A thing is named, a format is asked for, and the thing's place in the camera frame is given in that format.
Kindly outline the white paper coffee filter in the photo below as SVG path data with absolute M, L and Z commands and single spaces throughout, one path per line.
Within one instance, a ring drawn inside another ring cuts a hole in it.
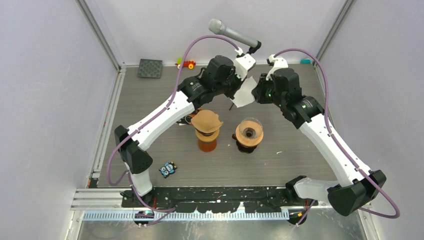
M 237 107 L 241 108 L 247 106 L 255 101 L 255 98 L 252 94 L 252 90 L 257 86 L 257 82 L 251 76 L 246 78 L 241 87 L 234 94 L 234 99 L 232 103 Z

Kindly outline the clear glass dripper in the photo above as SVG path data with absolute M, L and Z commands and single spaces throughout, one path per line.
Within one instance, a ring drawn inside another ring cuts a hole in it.
M 258 139 L 264 133 L 263 125 L 258 119 L 248 117 L 240 122 L 238 133 L 245 138 Z

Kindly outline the orange glass carafe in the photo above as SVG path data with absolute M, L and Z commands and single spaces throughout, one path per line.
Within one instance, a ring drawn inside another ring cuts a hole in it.
M 198 148 L 205 153 L 212 152 L 217 147 L 217 140 L 213 140 L 210 142 L 201 141 L 200 139 L 197 141 Z

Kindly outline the brown paper coffee filter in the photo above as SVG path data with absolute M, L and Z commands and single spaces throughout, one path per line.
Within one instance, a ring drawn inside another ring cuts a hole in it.
M 201 110 L 192 119 L 191 124 L 201 133 L 210 134 L 217 131 L 223 122 L 219 115 L 211 110 Z

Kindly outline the brown plastic dripper with handle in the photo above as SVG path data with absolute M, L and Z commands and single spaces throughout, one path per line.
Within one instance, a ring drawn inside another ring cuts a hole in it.
M 246 137 L 238 138 L 235 134 L 232 138 L 236 141 L 236 146 L 241 153 L 251 154 L 257 146 L 261 143 L 262 139 L 250 139 Z

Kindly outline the wooden ring collar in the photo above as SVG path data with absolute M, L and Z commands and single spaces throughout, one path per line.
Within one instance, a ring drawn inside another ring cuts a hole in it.
M 255 147 L 264 138 L 263 125 L 251 120 L 242 121 L 235 130 L 236 140 L 245 147 Z

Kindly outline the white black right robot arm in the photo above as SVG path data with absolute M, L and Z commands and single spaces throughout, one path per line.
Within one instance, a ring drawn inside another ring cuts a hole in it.
M 315 180 L 300 175 L 286 183 L 285 198 L 291 205 L 304 199 L 329 203 L 342 216 L 376 198 L 375 182 L 382 187 L 387 177 L 381 170 L 371 170 L 350 150 L 330 123 L 325 112 L 312 96 L 302 94 L 299 75 L 292 68 L 280 68 L 271 74 L 262 73 L 252 90 L 259 104 L 276 105 L 285 119 L 293 123 L 315 145 L 336 176 L 335 181 Z

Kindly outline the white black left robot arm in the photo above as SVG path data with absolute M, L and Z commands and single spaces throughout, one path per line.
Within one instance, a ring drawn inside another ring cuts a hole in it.
M 149 168 L 153 163 L 147 150 L 168 128 L 202 105 L 210 103 L 215 96 L 225 95 L 235 100 L 248 72 L 256 65 L 250 54 L 231 60 L 217 55 L 199 74 L 187 77 L 177 91 L 144 119 L 129 127 L 119 125 L 114 137 L 119 152 L 135 187 L 134 200 L 141 207 L 153 202 L 153 185 Z

